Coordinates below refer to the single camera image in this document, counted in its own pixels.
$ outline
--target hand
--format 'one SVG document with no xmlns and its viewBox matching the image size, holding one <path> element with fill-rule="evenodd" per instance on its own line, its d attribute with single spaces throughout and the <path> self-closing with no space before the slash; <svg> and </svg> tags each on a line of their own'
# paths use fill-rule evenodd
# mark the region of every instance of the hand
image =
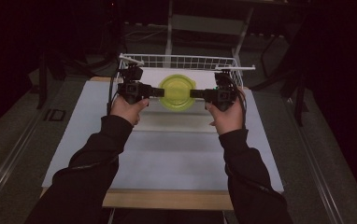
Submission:
<svg viewBox="0 0 357 224">
<path fill-rule="evenodd" d="M 123 119 L 129 121 L 132 125 L 137 125 L 140 121 L 140 113 L 141 110 L 146 108 L 149 104 L 150 99 L 143 99 L 133 105 L 129 105 L 123 97 L 118 96 L 114 101 L 114 104 L 111 107 L 110 115 L 116 115 Z"/>
<path fill-rule="evenodd" d="M 206 109 L 214 118 L 210 125 L 216 127 L 219 135 L 242 129 L 243 113 L 240 104 L 243 104 L 243 102 L 240 102 L 239 97 L 237 97 L 234 104 L 224 112 L 211 103 L 206 104 Z"/>
</svg>

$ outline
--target handheld controller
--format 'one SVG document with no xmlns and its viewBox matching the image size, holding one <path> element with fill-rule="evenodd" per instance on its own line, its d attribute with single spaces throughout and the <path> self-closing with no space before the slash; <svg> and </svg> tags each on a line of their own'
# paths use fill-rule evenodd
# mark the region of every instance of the handheld controller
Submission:
<svg viewBox="0 0 357 224">
<path fill-rule="evenodd" d="M 237 91 L 232 82 L 229 71 L 215 73 L 216 89 L 190 90 L 190 97 L 201 98 L 214 104 L 220 111 L 227 110 L 236 100 Z"/>
<path fill-rule="evenodd" d="M 118 84 L 118 94 L 121 95 L 128 104 L 135 104 L 151 96 L 164 97 L 164 89 L 153 88 L 151 85 L 139 82 L 143 70 L 138 66 L 129 64 L 127 69 L 119 71 L 123 77 L 123 83 Z"/>
</svg>

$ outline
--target black jacket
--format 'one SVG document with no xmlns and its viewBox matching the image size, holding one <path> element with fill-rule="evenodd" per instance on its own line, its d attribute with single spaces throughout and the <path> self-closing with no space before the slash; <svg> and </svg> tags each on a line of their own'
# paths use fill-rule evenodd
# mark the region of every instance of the black jacket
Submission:
<svg viewBox="0 0 357 224">
<path fill-rule="evenodd" d="M 118 155 L 132 129 L 125 119 L 103 117 L 100 133 L 92 134 L 68 167 L 54 175 L 53 184 L 25 223 L 98 223 L 106 192 L 118 171 Z M 228 189 L 239 222 L 291 223 L 284 199 L 274 195 L 275 191 L 266 192 L 271 189 L 269 174 L 258 150 L 247 146 L 246 134 L 237 130 L 220 136 Z"/>
</svg>

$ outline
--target wooden edge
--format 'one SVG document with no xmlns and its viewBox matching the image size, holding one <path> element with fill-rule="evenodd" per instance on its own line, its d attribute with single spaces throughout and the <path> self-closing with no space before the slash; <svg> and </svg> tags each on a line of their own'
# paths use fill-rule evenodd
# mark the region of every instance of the wooden edge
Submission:
<svg viewBox="0 0 357 224">
<path fill-rule="evenodd" d="M 104 207 L 234 210 L 226 190 L 109 189 Z"/>
<path fill-rule="evenodd" d="M 90 81 L 101 81 L 101 82 L 109 82 L 111 77 L 91 77 Z M 121 81 L 121 78 L 114 78 L 114 81 Z"/>
</svg>

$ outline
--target green bowl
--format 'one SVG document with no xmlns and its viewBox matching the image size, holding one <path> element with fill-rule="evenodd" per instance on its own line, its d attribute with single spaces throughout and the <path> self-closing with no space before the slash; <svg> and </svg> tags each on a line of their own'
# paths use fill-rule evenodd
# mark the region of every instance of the green bowl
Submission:
<svg viewBox="0 0 357 224">
<path fill-rule="evenodd" d="M 164 89 L 164 97 L 160 98 L 161 104 L 173 111 L 183 111 L 190 108 L 195 99 L 190 97 L 190 90 L 195 89 L 196 83 L 184 75 L 171 75 L 159 84 Z"/>
</svg>

